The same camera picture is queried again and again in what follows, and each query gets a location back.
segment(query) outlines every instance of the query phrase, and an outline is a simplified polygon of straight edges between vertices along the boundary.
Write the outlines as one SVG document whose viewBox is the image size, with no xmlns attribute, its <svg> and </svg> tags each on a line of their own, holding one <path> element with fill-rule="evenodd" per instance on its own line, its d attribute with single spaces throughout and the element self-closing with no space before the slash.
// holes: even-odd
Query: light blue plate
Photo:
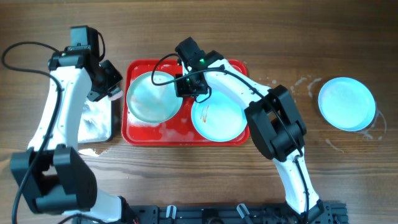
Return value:
<svg viewBox="0 0 398 224">
<path fill-rule="evenodd" d="M 334 127 L 344 131 L 366 128 L 376 113 L 372 93 L 352 78 L 334 78 L 324 84 L 318 97 L 323 117 Z"/>
<path fill-rule="evenodd" d="M 200 95 L 197 101 L 206 97 Z M 214 89 L 208 100 L 193 103 L 191 116 L 199 134 L 215 142 L 230 141 L 238 137 L 248 124 L 243 109 L 222 92 Z"/>
</svg>

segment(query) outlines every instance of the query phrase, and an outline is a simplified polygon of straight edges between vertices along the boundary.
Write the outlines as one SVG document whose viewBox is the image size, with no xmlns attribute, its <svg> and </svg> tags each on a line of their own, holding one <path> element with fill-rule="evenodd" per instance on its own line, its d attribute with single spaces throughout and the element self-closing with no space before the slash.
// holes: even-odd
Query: wooden surface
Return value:
<svg viewBox="0 0 398 224">
<path fill-rule="evenodd" d="M 1 51 L 23 40 L 63 49 L 69 27 L 86 24 L 103 34 L 106 59 L 126 76 L 132 61 L 160 58 L 192 36 L 207 52 L 243 61 L 249 76 L 263 85 L 294 86 L 308 128 L 307 167 L 320 197 L 347 203 L 351 223 L 398 223 L 396 1 L 3 2 Z M 41 47 L 20 47 L 7 61 L 46 70 L 50 56 Z M 306 80 L 295 86 L 302 77 Z M 386 133 L 381 115 L 369 131 L 373 139 L 333 128 L 320 116 L 315 99 L 333 77 L 353 77 L 371 90 Z M 307 87 L 316 78 L 321 81 L 311 86 L 313 100 Z M 25 151 L 34 135 L 48 83 L 40 75 L 0 67 L 0 223 L 11 222 L 17 191 L 9 171 L 11 153 Z M 82 157 L 101 189 L 131 205 L 284 202 L 274 164 L 251 140 L 236 147 L 148 148 L 130 146 L 117 133 L 111 142 L 80 148 L 106 151 Z M 59 219 L 33 215 L 22 200 L 20 223 Z"/>
</svg>

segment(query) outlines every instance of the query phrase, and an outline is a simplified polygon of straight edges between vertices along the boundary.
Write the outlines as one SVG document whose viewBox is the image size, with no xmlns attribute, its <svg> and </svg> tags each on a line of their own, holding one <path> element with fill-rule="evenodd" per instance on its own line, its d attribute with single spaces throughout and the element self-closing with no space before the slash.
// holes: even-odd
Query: red tray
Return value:
<svg viewBox="0 0 398 224">
<path fill-rule="evenodd" d="M 126 103 L 126 93 L 130 83 L 139 75 L 152 71 L 158 61 L 154 59 L 136 60 L 130 64 L 127 70 L 122 120 L 124 140 L 136 146 L 234 146 L 242 144 L 248 139 L 250 132 L 247 126 L 238 137 L 228 142 L 213 142 L 202 137 L 192 124 L 191 108 L 194 102 L 192 98 L 185 98 L 177 114 L 159 125 L 137 125 L 132 121 L 134 116 L 129 112 Z M 248 75 L 243 63 L 237 60 L 229 60 L 229 63 L 242 74 Z M 182 73 L 182 67 L 177 65 L 176 60 L 164 60 L 157 67 L 157 71 L 174 76 L 176 73 Z"/>
</svg>

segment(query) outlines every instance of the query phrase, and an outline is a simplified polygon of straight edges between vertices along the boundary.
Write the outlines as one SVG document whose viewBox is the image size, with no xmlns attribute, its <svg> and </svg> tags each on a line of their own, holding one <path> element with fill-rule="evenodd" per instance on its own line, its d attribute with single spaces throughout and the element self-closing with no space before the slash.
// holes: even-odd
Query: wooden table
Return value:
<svg viewBox="0 0 398 224">
<path fill-rule="evenodd" d="M 0 50 L 24 40 L 63 49 L 70 42 L 70 26 L 89 25 L 102 32 L 106 59 L 126 76 L 132 61 L 160 58 L 192 36 L 207 52 L 214 49 L 244 62 L 255 81 L 294 87 L 308 128 L 308 171 L 323 200 L 347 203 L 351 223 L 398 223 L 395 1 L 76 2 L 0 4 Z M 7 61 L 47 70 L 50 56 L 47 49 L 25 46 L 13 50 Z M 9 171 L 10 156 L 25 151 L 34 135 L 49 80 L 4 67 L 0 73 L 0 223 L 10 223 L 17 191 Z M 321 117 L 317 94 L 334 77 L 355 78 L 372 92 L 381 112 L 368 132 L 373 138 L 340 131 Z M 82 157 L 101 189 L 122 195 L 131 205 L 284 201 L 274 164 L 250 139 L 236 147 L 152 148 L 131 146 L 117 133 L 110 142 L 80 147 L 106 152 Z M 33 215 L 24 200 L 18 217 L 21 223 L 60 219 Z"/>
</svg>

